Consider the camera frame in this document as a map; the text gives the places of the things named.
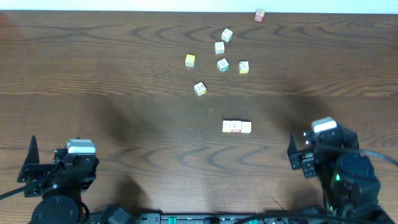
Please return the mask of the white block red sides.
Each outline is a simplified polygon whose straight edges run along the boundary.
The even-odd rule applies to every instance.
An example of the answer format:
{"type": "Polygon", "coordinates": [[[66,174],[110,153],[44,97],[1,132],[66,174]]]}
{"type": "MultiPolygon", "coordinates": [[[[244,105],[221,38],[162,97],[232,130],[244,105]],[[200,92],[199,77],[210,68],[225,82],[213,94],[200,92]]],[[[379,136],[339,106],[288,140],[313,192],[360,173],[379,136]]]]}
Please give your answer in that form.
{"type": "Polygon", "coordinates": [[[252,131],[252,125],[249,121],[243,121],[241,123],[241,133],[249,134],[252,131]]]}

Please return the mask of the white block red picture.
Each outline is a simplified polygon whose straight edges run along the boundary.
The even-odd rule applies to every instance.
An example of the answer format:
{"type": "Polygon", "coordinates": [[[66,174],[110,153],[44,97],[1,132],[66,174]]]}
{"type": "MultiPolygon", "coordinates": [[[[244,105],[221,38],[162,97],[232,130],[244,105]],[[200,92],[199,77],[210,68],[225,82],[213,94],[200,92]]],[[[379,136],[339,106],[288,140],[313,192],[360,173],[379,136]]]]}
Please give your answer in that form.
{"type": "Polygon", "coordinates": [[[223,54],[225,51],[224,42],[215,42],[215,54],[223,54]]]}

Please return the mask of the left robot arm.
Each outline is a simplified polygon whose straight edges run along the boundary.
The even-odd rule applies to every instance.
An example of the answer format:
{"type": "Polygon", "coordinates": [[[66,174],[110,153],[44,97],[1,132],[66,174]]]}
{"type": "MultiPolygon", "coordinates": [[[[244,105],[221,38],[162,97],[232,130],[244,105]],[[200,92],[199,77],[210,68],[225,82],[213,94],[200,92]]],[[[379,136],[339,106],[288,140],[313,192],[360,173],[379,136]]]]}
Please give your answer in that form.
{"type": "Polygon", "coordinates": [[[69,139],[54,151],[50,164],[41,164],[35,136],[30,140],[27,157],[17,181],[25,183],[24,197],[41,197],[32,213],[31,223],[84,223],[87,206],[81,200],[96,179],[99,159],[89,139],[69,139]]]}

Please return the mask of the red block at table edge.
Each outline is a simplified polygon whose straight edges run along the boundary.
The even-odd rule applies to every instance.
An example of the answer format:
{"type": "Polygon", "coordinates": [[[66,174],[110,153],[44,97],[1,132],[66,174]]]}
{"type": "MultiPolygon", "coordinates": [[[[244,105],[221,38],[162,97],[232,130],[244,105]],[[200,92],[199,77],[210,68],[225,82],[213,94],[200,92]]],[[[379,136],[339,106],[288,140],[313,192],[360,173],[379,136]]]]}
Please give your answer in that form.
{"type": "Polygon", "coordinates": [[[254,16],[254,20],[258,21],[258,22],[262,22],[264,20],[265,13],[266,12],[264,9],[257,8],[255,16],[254,16]]]}

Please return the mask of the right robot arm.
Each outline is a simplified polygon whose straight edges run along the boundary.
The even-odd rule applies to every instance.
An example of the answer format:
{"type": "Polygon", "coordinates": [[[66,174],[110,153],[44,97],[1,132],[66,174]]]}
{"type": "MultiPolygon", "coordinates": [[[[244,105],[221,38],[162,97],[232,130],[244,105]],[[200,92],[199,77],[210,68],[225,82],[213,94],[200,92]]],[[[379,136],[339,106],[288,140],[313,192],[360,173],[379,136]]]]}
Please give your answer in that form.
{"type": "Polygon", "coordinates": [[[307,132],[305,137],[309,147],[299,151],[291,136],[287,155],[293,170],[303,170],[307,179],[319,179],[322,213],[360,221],[393,222],[379,206],[381,183],[370,158],[359,148],[355,132],[337,125],[319,133],[307,132]]]}

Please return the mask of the yellow sided picture block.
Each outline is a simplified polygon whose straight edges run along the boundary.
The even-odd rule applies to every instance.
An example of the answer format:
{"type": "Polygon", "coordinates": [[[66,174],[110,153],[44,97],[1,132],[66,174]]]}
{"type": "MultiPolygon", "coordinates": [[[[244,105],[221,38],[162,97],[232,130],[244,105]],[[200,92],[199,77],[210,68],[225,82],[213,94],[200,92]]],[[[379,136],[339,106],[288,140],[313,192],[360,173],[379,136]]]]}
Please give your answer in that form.
{"type": "Polygon", "coordinates": [[[239,62],[239,72],[240,73],[248,73],[249,72],[249,62],[248,61],[240,61],[239,62]]]}

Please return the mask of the yellow sided X block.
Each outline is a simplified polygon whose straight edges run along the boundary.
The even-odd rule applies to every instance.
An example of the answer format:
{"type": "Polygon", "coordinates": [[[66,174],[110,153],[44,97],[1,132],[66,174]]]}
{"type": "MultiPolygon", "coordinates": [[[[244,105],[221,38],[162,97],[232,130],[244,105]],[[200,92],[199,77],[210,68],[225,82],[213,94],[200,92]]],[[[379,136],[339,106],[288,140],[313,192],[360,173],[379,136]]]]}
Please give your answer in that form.
{"type": "Polygon", "coordinates": [[[233,131],[233,122],[230,120],[223,120],[222,132],[223,133],[231,133],[232,131],[233,131]]]}

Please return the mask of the plain yellow block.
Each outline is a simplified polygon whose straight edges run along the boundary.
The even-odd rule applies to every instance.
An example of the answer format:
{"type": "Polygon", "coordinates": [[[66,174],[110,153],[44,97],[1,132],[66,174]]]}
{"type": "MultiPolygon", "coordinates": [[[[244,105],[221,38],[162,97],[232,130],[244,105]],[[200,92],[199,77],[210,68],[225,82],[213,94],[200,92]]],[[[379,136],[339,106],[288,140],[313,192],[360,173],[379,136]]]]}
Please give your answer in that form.
{"type": "Polygon", "coordinates": [[[186,67],[194,67],[195,66],[196,56],[187,54],[185,58],[185,66],[186,67]]]}

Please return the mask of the yellow sided acorn block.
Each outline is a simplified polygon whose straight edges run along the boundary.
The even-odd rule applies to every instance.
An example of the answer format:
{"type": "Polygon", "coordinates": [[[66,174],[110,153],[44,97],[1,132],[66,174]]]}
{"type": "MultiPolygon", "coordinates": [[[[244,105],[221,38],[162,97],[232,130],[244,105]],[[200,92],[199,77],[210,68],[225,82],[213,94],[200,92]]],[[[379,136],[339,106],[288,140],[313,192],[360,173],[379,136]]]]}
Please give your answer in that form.
{"type": "Polygon", "coordinates": [[[207,92],[207,88],[203,82],[194,85],[194,91],[198,96],[202,96],[207,92]]]}

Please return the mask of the white block green picture top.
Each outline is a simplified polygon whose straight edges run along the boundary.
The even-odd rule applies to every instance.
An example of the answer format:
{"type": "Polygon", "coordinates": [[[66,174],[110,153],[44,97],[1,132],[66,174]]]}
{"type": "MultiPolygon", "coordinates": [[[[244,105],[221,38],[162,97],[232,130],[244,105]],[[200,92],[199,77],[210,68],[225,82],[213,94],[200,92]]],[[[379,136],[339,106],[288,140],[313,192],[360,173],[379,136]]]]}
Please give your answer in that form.
{"type": "Polygon", "coordinates": [[[233,38],[233,31],[229,30],[226,28],[222,34],[221,34],[221,39],[225,42],[229,42],[233,38]]]}

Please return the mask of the white block green side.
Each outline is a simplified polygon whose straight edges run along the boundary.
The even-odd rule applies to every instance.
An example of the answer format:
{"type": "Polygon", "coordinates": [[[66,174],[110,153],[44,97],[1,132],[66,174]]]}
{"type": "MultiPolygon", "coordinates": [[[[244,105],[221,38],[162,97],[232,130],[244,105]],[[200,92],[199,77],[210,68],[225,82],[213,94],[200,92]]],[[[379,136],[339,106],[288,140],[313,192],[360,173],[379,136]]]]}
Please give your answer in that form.
{"type": "Polygon", "coordinates": [[[225,72],[229,69],[229,63],[225,58],[223,58],[217,61],[217,67],[220,72],[225,72]]]}

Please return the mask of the green sided picture block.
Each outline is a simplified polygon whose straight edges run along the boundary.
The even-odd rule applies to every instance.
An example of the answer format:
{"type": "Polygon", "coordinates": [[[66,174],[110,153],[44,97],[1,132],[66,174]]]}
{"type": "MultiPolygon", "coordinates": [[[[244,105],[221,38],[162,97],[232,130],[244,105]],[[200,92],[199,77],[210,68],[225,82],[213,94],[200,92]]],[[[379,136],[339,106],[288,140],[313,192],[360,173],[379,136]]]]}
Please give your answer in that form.
{"type": "Polygon", "coordinates": [[[242,121],[233,120],[232,121],[232,132],[240,133],[242,131],[242,121]]]}

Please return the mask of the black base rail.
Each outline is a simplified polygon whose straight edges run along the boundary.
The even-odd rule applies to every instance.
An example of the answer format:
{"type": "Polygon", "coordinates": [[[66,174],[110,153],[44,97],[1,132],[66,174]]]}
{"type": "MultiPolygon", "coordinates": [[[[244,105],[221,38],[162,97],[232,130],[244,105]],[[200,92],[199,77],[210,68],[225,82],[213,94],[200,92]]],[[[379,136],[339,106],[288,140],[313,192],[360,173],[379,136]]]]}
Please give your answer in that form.
{"type": "Polygon", "coordinates": [[[242,214],[162,214],[131,213],[118,205],[111,205],[104,211],[90,214],[82,221],[87,224],[130,223],[130,224],[277,224],[277,223],[338,223],[321,214],[315,208],[306,208],[296,215],[286,212],[260,215],[242,214]]]}

